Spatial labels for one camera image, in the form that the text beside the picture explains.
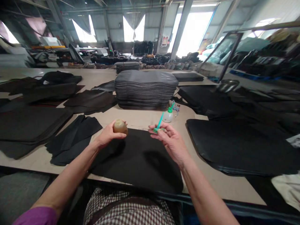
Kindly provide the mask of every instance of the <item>left hand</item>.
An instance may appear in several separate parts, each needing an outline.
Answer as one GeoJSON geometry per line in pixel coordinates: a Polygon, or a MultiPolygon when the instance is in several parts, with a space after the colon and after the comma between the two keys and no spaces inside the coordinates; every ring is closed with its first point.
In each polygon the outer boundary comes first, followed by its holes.
{"type": "Polygon", "coordinates": [[[116,120],[114,120],[110,124],[108,124],[104,128],[102,133],[95,139],[95,143],[97,144],[99,149],[106,147],[113,139],[126,138],[126,134],[113,132],[113,126],[114,126],[115,122],[116,122],[116,120]]]}

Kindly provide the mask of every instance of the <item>workbench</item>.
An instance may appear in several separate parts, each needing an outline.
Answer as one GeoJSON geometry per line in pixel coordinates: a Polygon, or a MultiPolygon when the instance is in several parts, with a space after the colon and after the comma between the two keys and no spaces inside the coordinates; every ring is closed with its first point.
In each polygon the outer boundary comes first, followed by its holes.
{"type": "MultiPolygon", "coordinates": [[[[35,77],[42,76],[44,73],[49,71],[56,71],[57,69],[37,69],[37,68],[0,68],[0,74],[3,79],[8,78],[22,78],[26,76],[35,77]]],[[[78,85],[85,85],[80,92],[84,90],[90,90],[94,86],[98,86],[102,83],[112,81],[116,78],[116,70],[114,69],[59,69],[63,72],[70,72],[73,75],[82,76],[82,81],[78,85]]],[[[202,82],[180,82],[179,85],[213,85],[215,83],[204,78],[202,82]]],[[[0,92],[0,98],[13,99],[20,95],[9,96],[8,93],[0,92]]],[[[90,115],[95,117],[99,123],[105,127],[114,119],[120,118],[128,123],[128,128],[148,130],[148,125],[154,125],[158,123],[162,112],[161,111],[146,111],[146,110],[124,110],[118,105],[109,109],[108,111],[102,113],[95,113],[90,115]]],[[[63,127],[67,127],[74,119],[80,114],[75,114],[68,121],[68,123],[63,127]]],[[[195,112],[184,105],[180,106],[180,112],[177,117],[173,118],[171,125],[181,134],[185,141],[187,149],[198,165],[199,169],[205,175],[207,180],[210,182],[212,187],[217,191],[219,196],[224,200],[237,201],[242,203],[254,203],[258,205],[266,205],[259,194],[251,186],[245,177],[232,177],[223,174],[222,172],[215,170],[210,165],[208,165],[195,150],[192,140],[189,136],[188,130],[186,128],[186,120],[188,119],[202,119],[208,120],[206,116],[196,115],[195,112]]],[[[98,133],[92,136],[91,142],[102,132],[100,130],[98,133]]],[[[37,171],[50,174],[59,174],[64,170],[62,166],[55,166],[50,164],[51,154],[46,150],[44,145],[37,147],[28,155],[24,156],[19,160],[14,160],[6,157],[2,152],[0,152],[0,166],[17,168],[23,170],[37,171]]],[[[96,176],[90,174],[88,179],[96,181],[107,181],[113,183],[120,183],[112,179],[105,177],[96,176]]],[[[186,184],[183,180],[184,188],[183,193],[188,193],[186,184]]]]}

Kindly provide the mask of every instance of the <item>metal frame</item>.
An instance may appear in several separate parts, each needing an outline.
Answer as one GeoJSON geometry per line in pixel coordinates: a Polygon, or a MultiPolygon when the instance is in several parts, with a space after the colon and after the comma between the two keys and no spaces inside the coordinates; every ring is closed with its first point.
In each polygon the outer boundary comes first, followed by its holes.
{"type": "Polygon", "coordinates": [[[231,49],[231,52],[229,54],[229,57],[226,61],[226,64],[223,67],[223,70],[220,74],[218,83],[223,79],[225,72],[230,64],[230,61],[238,47],[238,44],[240,43],[244,33],[240,33],[243,31],[257,31],[257,30],[273,30],[273,29],[282,29],[282,28],[293,28],[293,27],[300,27],[300,21],[294,21],[294,22],[286,22],[286,23],[277,23],[277,24],[270,24],[270,25],[266,25],[266,26],[262,26],[262,27],[250,27],[250,28],[244,28],[244,29],[239,29],[239,30],[231,30],[231,31],[224,31],[224,33],[226,33],[225,37],[223,38],[223,40],[217,45],[217,47],[212,51],[212,53],[210,53],[210,55],[206,58],[206,60],[202,63],[202,65],[200,66],[199,69],[202,68],[202,66],[209,60],[209,58],[215,53],[215,51],[218,49],[218,47],[224,42],[224,40],[230,35],[235,33],[237,35],[237,39],[234,42],[234,46],[231,49]]]}

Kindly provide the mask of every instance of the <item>white cloth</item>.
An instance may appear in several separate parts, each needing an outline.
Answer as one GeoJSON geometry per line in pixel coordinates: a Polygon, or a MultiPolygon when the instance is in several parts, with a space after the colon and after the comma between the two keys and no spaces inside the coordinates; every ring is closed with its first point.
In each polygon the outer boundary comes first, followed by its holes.
{"type": "Polygon", "coordinates": [[[298,174],[274,177],[271,181],[285,202],[300,211],[300,171],[298,174]]]}

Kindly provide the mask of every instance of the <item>glue bottle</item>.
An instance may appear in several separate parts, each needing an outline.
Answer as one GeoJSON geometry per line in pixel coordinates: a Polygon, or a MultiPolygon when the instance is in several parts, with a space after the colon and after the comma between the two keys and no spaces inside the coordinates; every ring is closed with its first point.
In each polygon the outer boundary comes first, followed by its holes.
{"type": "Polygon", "coordinates": [[[168,111],[166,111],[166,112],[164,113],[163,119],[162,119],[162,120],[163,120],[165,123],[170,123],[170,122],[172,121],[172,119],[173,119],[173,111],[172,111],[172,108],[169,107],[169,108],[168,108],[168,111]]]}

